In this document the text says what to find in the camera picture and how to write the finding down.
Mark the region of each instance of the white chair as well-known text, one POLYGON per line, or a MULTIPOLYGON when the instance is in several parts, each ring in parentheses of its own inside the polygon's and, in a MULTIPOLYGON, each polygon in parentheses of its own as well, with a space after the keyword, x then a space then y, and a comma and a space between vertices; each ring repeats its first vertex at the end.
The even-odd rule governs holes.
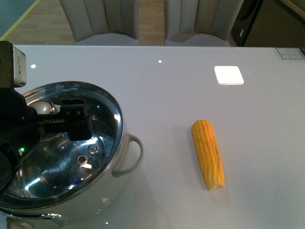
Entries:
POLYGON ((231 46, 229 36, 244 0, 165 0, 167 46, 231 46))
POLYGON ((139 45, 139 0, 60 0, 76 45, 139 45))

